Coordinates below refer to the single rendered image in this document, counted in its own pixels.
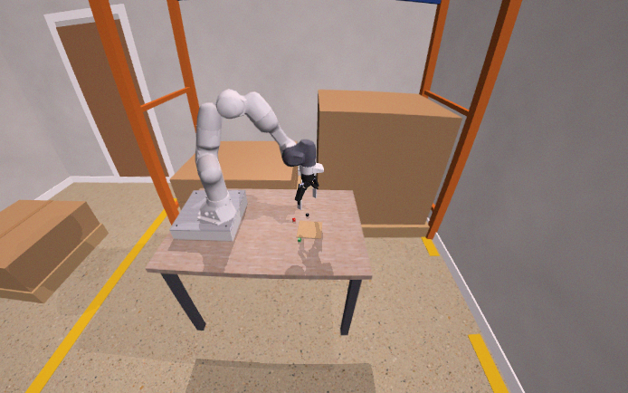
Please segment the tan flat mat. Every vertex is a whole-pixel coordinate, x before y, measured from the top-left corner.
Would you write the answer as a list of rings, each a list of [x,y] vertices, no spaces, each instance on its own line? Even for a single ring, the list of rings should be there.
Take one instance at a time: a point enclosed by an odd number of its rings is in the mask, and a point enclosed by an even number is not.
[[[300,221],[297,237],[321,239],[322,222]]]

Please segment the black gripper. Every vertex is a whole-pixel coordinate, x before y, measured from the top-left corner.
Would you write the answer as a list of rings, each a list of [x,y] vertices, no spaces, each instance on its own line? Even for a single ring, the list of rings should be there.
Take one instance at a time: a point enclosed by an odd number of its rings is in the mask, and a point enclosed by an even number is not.
[[[302,209],[302,205],[301,205],[301,199],[305,193],[305,191],[307,190],[308,187],[312,186],[313,187],[313,192],[312,192],[312,196],[317,198],[317,189],[319,189],[319,183],[317,181],[317,176],[315,176],[314,174],[312,175],[304,175],[300,173],[300,177],[302,179],[302,183],[298,185],[298,190],[297,190],[297,194],[295,196],[295,200],[298,203],[298,209],[301,210]],[[313,182],[312,182],[313,180]],[[304,188],[305,187],[305,188]]]

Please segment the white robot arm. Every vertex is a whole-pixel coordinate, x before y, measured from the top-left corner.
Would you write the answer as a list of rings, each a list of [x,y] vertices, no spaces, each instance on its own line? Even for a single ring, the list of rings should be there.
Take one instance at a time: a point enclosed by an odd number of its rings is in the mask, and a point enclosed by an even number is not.
[[[283,132],[270,105],[259,93],[250,92],[245,96],[238,93],[232,89],[224,90],[216,102],[202,104],[197,115],[195,163],[206,193],[197,219],[214,225],[229,221],[236,214],[218,159],[223,118],[247,115],[261,132],[270,133],[279,144],[286,166],[300,166],[298,170],[304,175],[324,172],[323,166],[315,161],[314,142],[302,139],[296,144]]]

